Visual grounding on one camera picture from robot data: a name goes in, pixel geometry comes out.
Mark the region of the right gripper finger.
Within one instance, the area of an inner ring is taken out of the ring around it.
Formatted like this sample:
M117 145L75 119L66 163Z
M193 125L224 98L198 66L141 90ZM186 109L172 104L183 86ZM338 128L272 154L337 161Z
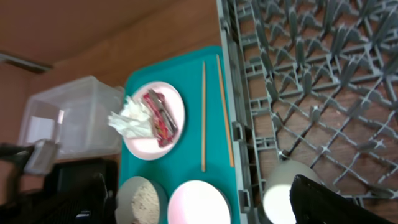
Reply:
M304 175L296 175L290 188L290 204L297 224L389 223Z

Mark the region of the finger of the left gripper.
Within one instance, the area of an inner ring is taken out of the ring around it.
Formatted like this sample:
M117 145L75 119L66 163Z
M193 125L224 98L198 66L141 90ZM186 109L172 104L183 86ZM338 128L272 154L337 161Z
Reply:
M34 146L17 146L1 143L1 160L11 162L26 162L34 151Z
M97 224L116 224L114 211L116 209L116 199L113 192L106 187L104 176L100 173L94 174L90 192L92 196L93 221Z

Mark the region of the small grey cup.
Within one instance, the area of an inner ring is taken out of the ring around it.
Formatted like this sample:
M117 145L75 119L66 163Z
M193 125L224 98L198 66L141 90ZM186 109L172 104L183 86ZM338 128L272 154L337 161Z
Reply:
M309 166L294 160L280 162L267 179L262 205L266 217L273 224L296 223L290 203L290 189L298 174L321 183L318 175Z

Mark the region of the grey bowl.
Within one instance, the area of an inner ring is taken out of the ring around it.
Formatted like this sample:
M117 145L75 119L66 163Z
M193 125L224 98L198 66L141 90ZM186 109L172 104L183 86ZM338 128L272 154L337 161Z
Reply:
M131 177L122 184L116 196L117 207L114 213L117 223L134 224L131 201L137 188L144 182L150 182L157 192L160 203L160 217L158 224L164 223L166 221L167 196L163 187L153 180L135 176Z

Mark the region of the pile of rice grains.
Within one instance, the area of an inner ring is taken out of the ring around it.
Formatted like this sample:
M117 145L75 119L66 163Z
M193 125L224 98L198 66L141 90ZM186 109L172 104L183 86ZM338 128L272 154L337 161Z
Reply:
M160 203L155 188L150 182L142 183L135 191L131 201L133 223L158 224Z

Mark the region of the white tissue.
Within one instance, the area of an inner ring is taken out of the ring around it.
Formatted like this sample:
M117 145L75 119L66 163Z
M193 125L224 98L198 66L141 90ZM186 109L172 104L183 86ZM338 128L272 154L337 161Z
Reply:
M127 96L125 100L126 103L119 113L111 112L108 115L108 125L125 138L154 138L152 111L142 100L134 100L131 96Z

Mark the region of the pink white bowl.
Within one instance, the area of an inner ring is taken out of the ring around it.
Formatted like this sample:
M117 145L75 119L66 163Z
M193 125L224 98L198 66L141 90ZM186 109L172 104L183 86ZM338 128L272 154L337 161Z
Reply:
M179 185L167 208L169 224L231 224L231 209L224 194L202 180Z

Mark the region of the large white round plate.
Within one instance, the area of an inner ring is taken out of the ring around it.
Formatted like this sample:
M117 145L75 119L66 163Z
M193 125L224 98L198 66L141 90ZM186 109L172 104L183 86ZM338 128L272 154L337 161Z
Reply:
M150 82L132 94L152 113L153 138L124 138L129 152L139 159L152 161L166 155L180 139L185 124L185 107L180 93L166 82Z

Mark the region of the red snack wrapper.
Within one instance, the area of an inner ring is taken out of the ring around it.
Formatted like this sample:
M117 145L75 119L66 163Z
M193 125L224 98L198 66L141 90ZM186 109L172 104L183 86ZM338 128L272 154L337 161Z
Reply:
M178 127L166 108L165 96L153 89L149 89L142 99L152 111L155 137L157 138L159 147L168 146L173 141Z

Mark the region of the wooden chopstick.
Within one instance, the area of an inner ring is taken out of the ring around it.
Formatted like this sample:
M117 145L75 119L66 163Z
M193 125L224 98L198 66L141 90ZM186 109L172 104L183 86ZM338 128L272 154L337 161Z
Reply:
M226 105L224 82L223 82L223 72L222 72L222 68L221 68L220 56L217 55L216 59L217 59L217 65L218 65L221 103L222 103L222 107L223 107L223 117L224 117L225 131L226 131L226 140L227 140L227 145L228 145L229 163L230 163L231 167L234 167L234 155L233 155L233 148L232 148L232 141L231 141L231 132L230 132L230 125L229 125L228 109L227 109L227 105Z
M201 170L206 172L206 63L202 66Z

